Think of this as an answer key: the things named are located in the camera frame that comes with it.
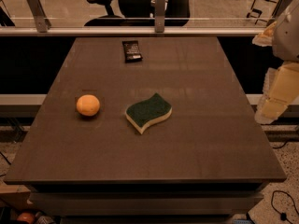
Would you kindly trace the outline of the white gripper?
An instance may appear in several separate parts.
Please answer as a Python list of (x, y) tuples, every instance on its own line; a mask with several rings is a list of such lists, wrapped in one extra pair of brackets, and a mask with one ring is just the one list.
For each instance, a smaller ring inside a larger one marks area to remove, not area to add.
[(271, 124), (299, 96), (299, 0), (292, 0), (262, 33), (252, 39), (254, 45), (272, 46), (273, 54), (284, 62), (269, 68), (263, 83), (263, 95), (257, 105), (255, 120)]

